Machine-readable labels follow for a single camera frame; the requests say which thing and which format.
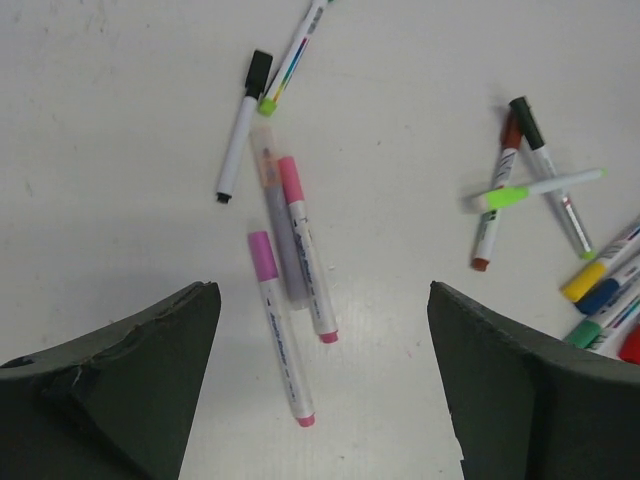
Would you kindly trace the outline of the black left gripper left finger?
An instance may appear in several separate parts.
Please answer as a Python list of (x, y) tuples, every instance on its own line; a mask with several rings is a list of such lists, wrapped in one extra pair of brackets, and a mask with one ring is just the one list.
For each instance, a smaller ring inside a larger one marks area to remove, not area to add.
[(5, 479), (179, 476), (221, 311), (214, 282), (1, 367)]

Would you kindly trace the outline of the pink cap acrylic marker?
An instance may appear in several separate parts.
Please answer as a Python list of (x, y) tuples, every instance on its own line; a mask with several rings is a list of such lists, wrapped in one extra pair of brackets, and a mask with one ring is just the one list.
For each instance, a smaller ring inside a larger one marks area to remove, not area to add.
[(278, 160), (278, 167), (290, 212), (294, 241), (309, 294), (314, 331), (322, 343), (333, 344), (339, 340), (339, 329), (322, 263), (313, 240), (295, 159), (292, 156), (282, 157)]

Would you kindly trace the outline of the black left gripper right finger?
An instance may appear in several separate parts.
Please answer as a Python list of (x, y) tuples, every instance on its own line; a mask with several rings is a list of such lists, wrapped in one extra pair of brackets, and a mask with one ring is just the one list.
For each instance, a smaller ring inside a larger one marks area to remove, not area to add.
[(427, 317), (467, 479), (636, 479), (639, 369), (430, 286)]

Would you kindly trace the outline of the translucent grey highlighter pen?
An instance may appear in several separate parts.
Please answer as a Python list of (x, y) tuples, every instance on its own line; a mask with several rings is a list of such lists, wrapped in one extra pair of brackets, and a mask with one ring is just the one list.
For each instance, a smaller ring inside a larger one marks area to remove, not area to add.
[(293, 308), (301, 310), (308, 306), (309, 295), (284, 195), (278, 165), (279, 152), (268, 126), (254, 127), (250, 132), (250, 142), (265, 195), (286, 293)]

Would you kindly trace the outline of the magenta cap acrylic marker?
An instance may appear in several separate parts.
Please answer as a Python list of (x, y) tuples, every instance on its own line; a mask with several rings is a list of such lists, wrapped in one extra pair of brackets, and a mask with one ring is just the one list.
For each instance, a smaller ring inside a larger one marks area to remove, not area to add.
[(291, 414), (300, 427), (309, 428), (315, 407), (267, 232), (249, 233), (248, 245)]

